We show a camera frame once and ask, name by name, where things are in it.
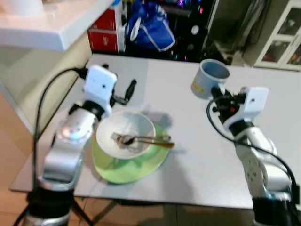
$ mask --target blue bag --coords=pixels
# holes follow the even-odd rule
[[[175,43],[168,24],[167,14],[160,5],[136,0],[127,23],[126,36],[141,48],[166,51]]]

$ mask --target red box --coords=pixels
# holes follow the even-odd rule
[[[121,26],[122,2],[107,9],[91,26],[92,29],[116,31]]]
[[[118,52],[117,32],[89,30],[88,36],[92,50]]]

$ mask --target white bowl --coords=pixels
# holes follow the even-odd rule
[[[152,121],[143,114],[134,112],[119,112],[100,122],[96,131],[96,140],[100,148],[116,159],[136,158],[150,148],[149,144],[134,142],[131,145],[119,147],[111,138],[112,133],[130,134],[136,136],[152,136],[156,134]]]

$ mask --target light blue mug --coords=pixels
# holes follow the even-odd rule
[[[192,82],[191,91],[199,98],[211,97],[211,89],[220,87],[226,82],[230,73],[225,64],[218,60],[206,59],[199,64],[198,72]]]

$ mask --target yellow label on mug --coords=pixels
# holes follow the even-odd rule
[[[192,83],[192,87],[197,91],[197,92],[204,92],[204,88],[200,87],[198,84],[195,82]]]

